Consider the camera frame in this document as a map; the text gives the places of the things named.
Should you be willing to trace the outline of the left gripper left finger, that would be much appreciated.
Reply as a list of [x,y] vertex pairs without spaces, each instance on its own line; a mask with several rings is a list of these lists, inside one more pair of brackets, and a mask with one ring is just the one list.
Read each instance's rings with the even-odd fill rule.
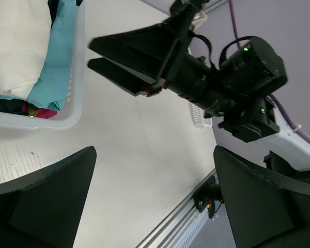
[[0,247],[73,247],[95,169],[86,147],[0,184]]

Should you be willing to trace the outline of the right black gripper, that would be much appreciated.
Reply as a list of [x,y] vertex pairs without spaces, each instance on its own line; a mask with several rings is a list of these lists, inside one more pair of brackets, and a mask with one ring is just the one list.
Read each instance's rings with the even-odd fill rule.
[[161,23],[93,38],[88,48],[103,58],[89,60],[87,67],[135,97],[163,89],[180,97],[203,97],[209,68],[188,53],[188,46],[198,37],[193,19],[206,3],[174,1],[170,17]]

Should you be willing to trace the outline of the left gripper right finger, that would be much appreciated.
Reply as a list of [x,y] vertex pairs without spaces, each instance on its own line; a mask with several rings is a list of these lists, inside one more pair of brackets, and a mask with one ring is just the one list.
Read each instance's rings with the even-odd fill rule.
[[236,247],[310,247],[310,184],[221,146],[213,158]]

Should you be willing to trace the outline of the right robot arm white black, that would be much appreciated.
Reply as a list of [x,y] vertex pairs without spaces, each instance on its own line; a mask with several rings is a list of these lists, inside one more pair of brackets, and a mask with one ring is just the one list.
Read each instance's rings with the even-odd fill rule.
[[175,1],[170,16],[153,26],[93,38],[88,48],[98,54],[87,66],[132,96],[152,97],[163,89],[204,111],[206,119],[222,117],[219,128],[246,143],[260,141],[270,151],[268,169],[310,184],[310,136],[293,123],[273,95],[284,86],[283,59],[258,36],[236,38],[240,46],[219,63],[205,63],[188,47],[194,38],[194,17],[205,1]]

